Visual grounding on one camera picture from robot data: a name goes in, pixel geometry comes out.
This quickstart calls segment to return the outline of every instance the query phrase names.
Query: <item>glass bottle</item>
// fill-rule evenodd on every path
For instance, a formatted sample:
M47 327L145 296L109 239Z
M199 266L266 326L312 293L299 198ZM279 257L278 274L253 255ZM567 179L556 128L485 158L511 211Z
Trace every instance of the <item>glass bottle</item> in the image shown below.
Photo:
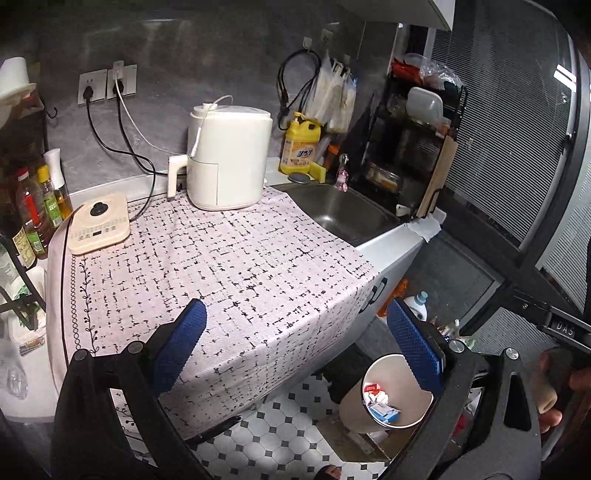
M37 258L47 258L49 241L53 236L54 228L45 210L41 187L29 177L27 167L17 171L17 178L15 200L25 233Z
M61 213L57 206L56 196L53 193L53 185L49 180L49 167L47 167L47 165L43 165L37 169L37 181L39 182L43 194L45 210L47 211L54 228L57 228L62 222Z

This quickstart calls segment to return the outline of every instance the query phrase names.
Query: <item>plastic container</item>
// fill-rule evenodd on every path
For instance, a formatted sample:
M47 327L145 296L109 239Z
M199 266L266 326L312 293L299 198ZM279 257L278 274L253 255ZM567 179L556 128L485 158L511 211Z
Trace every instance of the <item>plastic container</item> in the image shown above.
M289 175L294 172L308 173L313 161L316 145L320 141L320 126L306 120L299 123L297 118L301 113L295 112L296 117L290 123L285 133L285 143L281 155L280 170Z
M29 170L26 167L17 171L17 177L15 199L25 233L37 258L47 258L47 249L54 228L45 211L41 187L29 178Z
M61 218L65 220L72 214L72 201L66 187L60 164L60 149L53 148L43 154L43 158L49 167L49 176L56 196L57 207L60 209Z
M43 194L43 202L45 203L45 210L49 215L49 220L53 224L54 228L61 225L61 213L57 206L56 196L53 193L53 185L49 180L49 168L47 165L43 165L37 169L37 181L41 187Z
M363 399L363 385L378 383L388 394L388 404L400 410L392 423L378 420ZM422 390L403 355L378 358L364 377L345 395L339 406L341 422L355 433L405 430L415 427L433 402L433 394Z
M408 93L406 109L409 117L435 128L441 127L443 101L438 94L424 88L413 87Z
M427 297L427 292L422 291L414 297L407 297L404 299L404 303L408 305L408 308L410 308L413 311L415 317L421 320L422 322L427 321L427 308L425 306Z

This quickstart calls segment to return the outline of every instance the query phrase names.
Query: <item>black power cord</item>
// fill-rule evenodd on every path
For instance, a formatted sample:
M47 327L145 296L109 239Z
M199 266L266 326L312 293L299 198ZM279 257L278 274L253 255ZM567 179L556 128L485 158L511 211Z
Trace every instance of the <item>black power cord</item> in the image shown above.
M123 89L123 85L119 85L119 90L122 90L122 89ZM131 143L129 143L129 139L127 138L127 135L126 135L125 130L123 128L123 123L121 121L121 101L119 100L119 96L116 97L117 98L117 115L119 118L119 129L121 130L121 133L122 133L123 138L125 140L125 144L127 145L127 148L129 151L126 152L124 150L117 150L115 148L111 148L110 146L105 144L105 142L102 141L98 132L96 131L95 125L94 125L94 123L92 121L92 117L90 115L90 99L92 98L92 95L93 95L93 90L92 90L92 87L89 85L84 90L84 92L82 94L82 98L84 98L84 100L86 101L86 113L88 115L88 122L90 123L90 129L92 130L92 133L95 136L98 143L104 149L106 149L110 152L132 156L134 158L135 162L138 164L138 167L140 167L144 172L152 175L152 187L150 188L150 193L148 195L148 198L146 199L146 202L144 203L144 206L141 208L141 210L136 215L134 215L129 220L130 222L134 222L141 215L143 215L143 213L145 212L146 208L148 207L148 205L150 203L150 200L152 199L152 196L154 194L154 187L156 185L156 176L167 177L168 175L166 173L156 171L156 168L154 167L154 163L152 163L152 161L149 158L144 157L143 155L136 154L134 149L131 147ZM149 169L143 165L143 163L140 161L140 158L148 163L148 165L150 166Z
M316 69L314 71L313 77L307 82L305 82L305 84L302 86L295 98L290 102L290 96L287 92L287 88L285 87L285 80L283 78L283 75L285 73L285 67L287 66L287 64L292 59L300 55L312 55L312 58L314 58L314 62L316 64ZM301 112L304 109L304 105L306 104L306 100L310 95L310 91L312 90L314 81L318 78L318 75L320 73L321 66L322 59L320 58L320 56L315 51L307 50L305 48L302 48L301 50L297 50L294 53L290 54L281 63L281 65L279 65L279 71L277 72L277 93L279 95L279 114L277 115L277 123L279 130L287 130L287 128L283 128L281 124L283 123L283 120L285 120L285 117L290 114L291 107L294 105L298 98L300 98L300 106L298 108L298 111Z

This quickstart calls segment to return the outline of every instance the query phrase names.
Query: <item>plug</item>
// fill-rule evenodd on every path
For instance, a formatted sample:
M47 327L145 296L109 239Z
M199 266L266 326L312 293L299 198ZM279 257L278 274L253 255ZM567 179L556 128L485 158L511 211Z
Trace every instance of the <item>plug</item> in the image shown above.
M86 100L87 102L90 102L90 99L92 98L92 96L94 94L95 94L95 91L92 89L92 87L90 85L87 85L86 88L84 89L84 92L82 93L82 98L84 100Z
M117 79L117 85L119 86L119 91L121 92L121 95L123 95L123 90L125 90L125 85L123 85L123 81ZM118 96L117 87L115 84L113 84L113 95Z

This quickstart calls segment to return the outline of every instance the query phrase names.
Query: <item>power cord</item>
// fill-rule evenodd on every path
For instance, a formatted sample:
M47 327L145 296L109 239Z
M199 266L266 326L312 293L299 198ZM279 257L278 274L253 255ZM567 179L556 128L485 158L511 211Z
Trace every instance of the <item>power cord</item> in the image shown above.
M314 58L314 62L316 64L316 70L314 71L313 77L307 82L305 82L305 84L302 86L295 98L290 102L290 96L287 92L285 80L283 78L285 74L285 67L292 59L300 55L312 55L312 57ZM316 81L320 73L321 66L322 59L320 58L320 56L314 50L307 50L306 48L302 48L301 50L295 51L294 53L289 55L279 66L279 71L277 72L277 93L279 95L279 114L277 115L277 123L279 130L287 130L287 128L283 128L281 124L283 123L283 120L285 120L285 117L290 114L291 107L294 105L294 103L300 96L301 98L298 111L301 112L304 109L304 105L308 100L308 96L310 95L312 86L314 85L314 82Z
M128 146L129 152L123 151L123 150L116 150L114 148L111 148L110 146L108 146L107 144L105 144L105 142L102 141L102 139L100 138L98 132L96 131L95 125L92 121L92 117L90 115L90 99L92 98L93 95L93 89L92 87L89 85L86 87L86 89L84 90L83 94L82 94L82 98L86 101L86 113L88 115L88 121L90 123L90 129L92 130L93 135L95 136L95 138L97 139L98 143L105 148L106 150L113 152L113 153L119 153L119 154L123 154L123 155L131 155L135 162L138 164L138 166L144 170L145 172L152 174L152 187L150 189L150 194L148 195L148 198L146 199L146 202L144 203L144 206L141 208L141 210L134 215L132 218L130 218L130 222L135 222L146 210L146 208L148 207L150 200L152 198L152 195L154 194L154 187L156 185L156 175L161 175L166 177L167 174L162 173L162 172L158 172L156 171L156 168L154 167L154 164L152 163L152 161L147 158L144 157L143 155L137 155L134 151L133 148L131 148L131 144L129 143L129 140L127 139L127 135L125 135L125 131L123 130L123 123L121 122L121 105L119 103L119 98L117 98L117 111L118 111L118 116L119 116L119 127L121 129L121 132L124 135L124 140L126 141L126 144ZM147 169L142 162L140 162L139 159L143 159L144 161L148 162L148 164L150 165L151 169Z
M92 133L95 136L97 142L100 144L100 146L103 147L105 150L108 150L110 152L119 153L121 155L129 155L130 157L133 157L134 160L137 162L138 166L144 172L149 173L149 174L153 174L152 170L147 169L146 167L144 167L144 165L141 162L139 162L137 160L137 158L141 158L142 160L144 160L144 161L148 162L149 164L151 164L152 166L154 166L153 163L152 163L152 161L149 158L144 157L143 155L131 154L130 152L126 152L124 150L117 150L115 148L111 148L110 146L108 146L107 144L105 144L105 142L102 141L102 139L100 138L98 132L96 131L94 122L92 121L92 117L90 115L90 99L92 98L92 95L93 95L93 90L92 90L92 87L89 85L84 90L84 93L82 94L82 98L86 101L86 113L88 115L88 122L90 123L90 129L92 130ZM167 177L168 176L167 173L164 173L164 172L161 172L161 171L156 171L156 175L158 175L160 177Z
M155 148L156 150L160 150L161 152L167 153L169 155L184 155L183 153L174 153L174 152L169 152L168 150L165 150L163 148L157 147L156 145L150 143L148 141L148 139L144 136L144 134L141 132L141 130L138 128L138 126L135 124L134 119L131 118L131 114L129 113L129 110L127 110L127 106L125 105L125 102L123 101L123 96L121 95L121 92L123 91L125 86L122 86L119 84L119 82L121 82L121 80L118 80L116 78L116 73L113 73L115 75L115 84L113 86L113 93L117 94L117 97L119 98L119 101L121 102L121 105L123 105L123 110L125 110L125 113L127 114L127 117L129 118L129 121L131 122L131 124L134 126L134 128L138 131L139 136L142 137L144 139L144 141L152 148Z

